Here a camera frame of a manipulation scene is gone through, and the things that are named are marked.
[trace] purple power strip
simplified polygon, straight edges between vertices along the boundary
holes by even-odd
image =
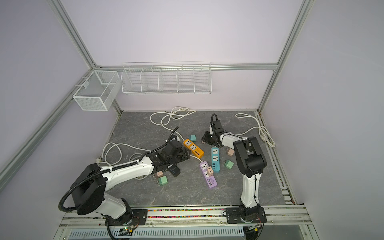
[[[207,181],[209,189],[212,189],[212,188],[217,186],[217,182],[216,182],[216,179],[214,176],[208,176],[207,167],[209,167],[207,161],[200,163],[201,172],[203,173],[203,176],[204,176],[205,180]]]

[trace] gray tabletop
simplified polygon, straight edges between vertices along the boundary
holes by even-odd
[[[223,128],[234,134],[242,133],[257,125],[252,118],[239,119],[236,113],[247,113],[254,116],[252,111],[216,111],[218,119]],[[187,138],[189,135],[196,135],[196,145],[204,151],[202,161],[211,164],[211,145],[202,144],[201,138],[205,131],[209,130],[210,118],[213,112],[196,112],[180,120],[171,119],[168,128],[179,126],[178,132]],[[168,138],[170,131],[162,126],[151,123],[150,112],[123,112],[119,119],[110,142],[126,143],[144,149],[155,149],[162,145]],[[152,117],[154,122],[160,123],[165,114],[157,114]],[[260,140],[257,129],[251,130],[245,137],[255,136],[264,151],[267,160],[267,167],[260,179],[259,200],[261,205],[285,204],[284,196],[279,187],[271,159],[269,158],[264,142]],[[123,159],[120,163],[128,162],[133,153],[142,152],[127,146],[121,146]],[[120,154],[113,148],[107,159],[115,162]],[[234,163],[232,169],[224,166],[227,160]],[[151,205],[238,205],[242,194],[242,174],[236,165],[235,156],[228,156],[223,148],[220,148],[220,172],[215,173],[217,181],[215,189],[208,189],[199,167],[199,160],[190,158],[179,163],[181,173],[173,177],[169,172],[165,175],[168,184],[160,186],[156,178],[148,176],[143,180],[131,179],[116,185],[108,191],[114,197],[125,198],[131,206]]]

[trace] white wire grid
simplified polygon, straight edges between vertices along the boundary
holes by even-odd
[[[73,98],[84,111],[108,111],[120,86],[117,71],[94,70]]]
[[[126,94],[211,93],[209,65],[183,67],[125,67],[121,75]]]

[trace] divided wire basket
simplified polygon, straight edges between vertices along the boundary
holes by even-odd
[[[139,66],[123,63],[122,91],[126,94],[180,94],[208,93],[212,91],[210,65],[157,65]]]
[[[120,81],[117,71],[94,70],[73,98],[84,111],[108,111],[120,90]]]

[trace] white wall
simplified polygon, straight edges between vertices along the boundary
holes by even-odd
[[[0,7],[0,167],[88,70],[44,0]]]
[[[262,113],[320,239],[382,239],[383,12],[317,0]]]
[[[45,0],[0,7],[0,168],[88,70]],[[58,201],[100,155],[116,114],[73,103],[0,193],[1,239],[52,239]]]
[[[63,0],[98,65],[275,63],[302,0]]]
[[[211,94],[117,96],[124,111],[171,110],[184,106],[205,109],[257,109],[271,79],[271,70],[212,71]]]

